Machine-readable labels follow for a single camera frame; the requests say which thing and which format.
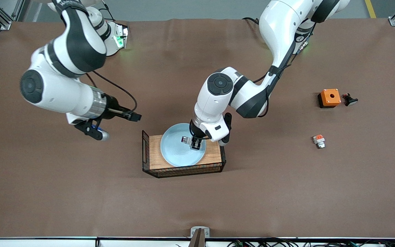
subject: round plate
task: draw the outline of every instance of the round plate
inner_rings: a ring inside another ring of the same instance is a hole
[[[204,156],[207,143],[201,142],[200,150],[192,150],[188,144],[182,143],[182,136],[191,138],[188,123],[171,126],[161,138],[161,154],[174,167],[188,167],[197,164]]]

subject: small white connector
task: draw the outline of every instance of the small white connector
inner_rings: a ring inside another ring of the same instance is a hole
[[[315,143],[319,149],[323,149],[326,147],[326,144],[324,143],[326,139],[324,139],[324,136],[319,134],[317,136],[313,136],[313,143]]]

